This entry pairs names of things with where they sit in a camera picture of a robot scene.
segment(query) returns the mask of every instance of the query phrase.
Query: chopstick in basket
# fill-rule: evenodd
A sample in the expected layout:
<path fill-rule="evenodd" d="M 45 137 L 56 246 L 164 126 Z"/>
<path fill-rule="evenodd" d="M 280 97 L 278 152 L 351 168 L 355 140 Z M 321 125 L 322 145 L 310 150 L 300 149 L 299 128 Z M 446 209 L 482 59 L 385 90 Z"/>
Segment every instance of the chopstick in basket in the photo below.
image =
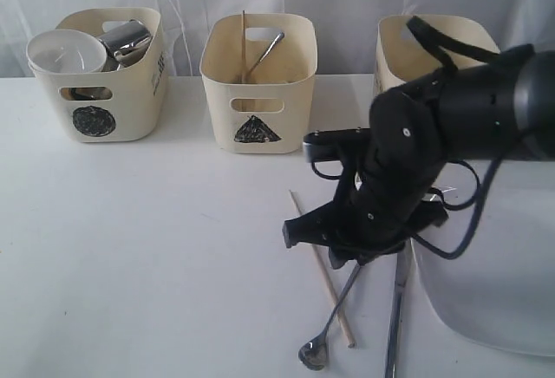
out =
<path fill-rule="evenodd" d="M 298 216 L 303 215 L 295 194 L 291 190 L 289 190 L 289 195 L 291 196 L 291 201 L 293 202 L 293 205 L 297 209 Z M 326 290 L 328 291 L 328 297 L 330 298 L 331 305 L 335 307 L 335 305 L 337 304 L 337 293 L 336 289 L 334 289 L 333 287 L 333 283 L 331 282 L 330 274 L 326 269 L 325 263 L 323 262 L 322 256 L 320 255 L 320 252 L 318 252 L 317 247 L 314 244 L 310 244 L 310 248 L 312 249 L 312 254 L 316 259 L 320 274 L 322 274 L 322 280 L 324 285 L 326 286 Z M 343 335 L 347 340 L 347 347 L 354 348 L 356 346 L 356 340 L 353 336 L 353 332 L 350 329 L 349 322 L 347 321 L 347 317 L 343 312 L 343 309 L 340 309 L 337 312 L 337 321 L 339 322 L 341 330 L 343 331 Z"/>

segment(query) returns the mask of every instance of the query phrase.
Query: white bowl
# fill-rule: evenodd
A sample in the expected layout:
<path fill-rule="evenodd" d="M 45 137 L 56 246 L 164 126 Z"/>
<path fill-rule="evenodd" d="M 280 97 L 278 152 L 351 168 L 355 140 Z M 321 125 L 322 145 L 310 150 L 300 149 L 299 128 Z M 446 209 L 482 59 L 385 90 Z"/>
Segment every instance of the white bowl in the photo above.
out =
<path fill-rule="evenodd" d="M 67 75 L 99 72 L 107 60 L 96 38 L 76 29 L 52 29 L 27 44 L 27 59 L 34 71 Z"/>

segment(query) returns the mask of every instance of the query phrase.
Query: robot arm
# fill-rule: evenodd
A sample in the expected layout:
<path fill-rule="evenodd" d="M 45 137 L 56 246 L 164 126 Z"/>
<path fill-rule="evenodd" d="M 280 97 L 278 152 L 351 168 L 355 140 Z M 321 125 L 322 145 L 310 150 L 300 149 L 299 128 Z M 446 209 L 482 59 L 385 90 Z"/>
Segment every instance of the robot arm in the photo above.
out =
<path fill-rule="evenodd" d="M 285 243 L 329 247 L 334 268 L 349 259 L 366 264 L 398 252 L 408 238 L 423 241 L 441 257 L 457 258 L 475 233 L 501 161 L 555 159 L 555 52 L 536 54 L 525 45 L 494 54 L 457 42 L 418 17 L 408 26 L 443 67 L 379 94 L 370 109 L 370 129 L 304 139 L 315 172 L 338 179 L 338 185 L 328 204 L 285 222 Z M 486 64 L 457 70 L 441 47 Z M 492 160 L 483 185 L 474 174 L 472 198 L 460 205 L 421 201 L 448 162 L 472 170 L 463 159 Z M 331 160 L 343 164 L 337 178 L 316 169 L 317 162 Z M 446 209 L 470 205 L 474 216 L 457 250 L 439 250 L 417 234 L 442 224 Z"/>

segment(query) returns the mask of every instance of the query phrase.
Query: white table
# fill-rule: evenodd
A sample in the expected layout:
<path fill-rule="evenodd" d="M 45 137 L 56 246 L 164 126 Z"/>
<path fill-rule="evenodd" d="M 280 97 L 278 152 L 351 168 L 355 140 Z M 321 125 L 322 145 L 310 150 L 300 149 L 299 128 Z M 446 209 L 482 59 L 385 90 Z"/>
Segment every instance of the white table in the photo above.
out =
<path fill-rule="evenodd" d="M 365 126 L 371 75 L 320 76 L 312 129 Z M 3 378 L 314 376 L 297 350 L 330 305 L 295 217 L 331 199 L 297 152 L 218 149 L 199 78 L 173 78 L 144 140 L 66 138 L 34 79 L 0 80 L 0 375 Z M 322 376 L 383 374 L 392 257 L 346 303 L 358 349 L 330 333 Z M 350 267 L 333 272 L 343 285 Z M 547 377 L 555 362 L 465 341 L 408 285 L 400 377 Z"/>

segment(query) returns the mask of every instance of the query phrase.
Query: stainless steel cup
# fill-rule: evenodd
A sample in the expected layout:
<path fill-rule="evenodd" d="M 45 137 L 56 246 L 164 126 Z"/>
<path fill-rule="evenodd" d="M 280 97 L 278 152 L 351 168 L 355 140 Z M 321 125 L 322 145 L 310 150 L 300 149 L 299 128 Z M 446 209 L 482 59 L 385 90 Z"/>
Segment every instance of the stainless steel cup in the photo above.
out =
<path fill-rule="evenodd" d="M 110 57 L 128 67 L 145 55 L 153 36 L 140 21 L 131 20 L 99 36 L 98 40 Z"/>

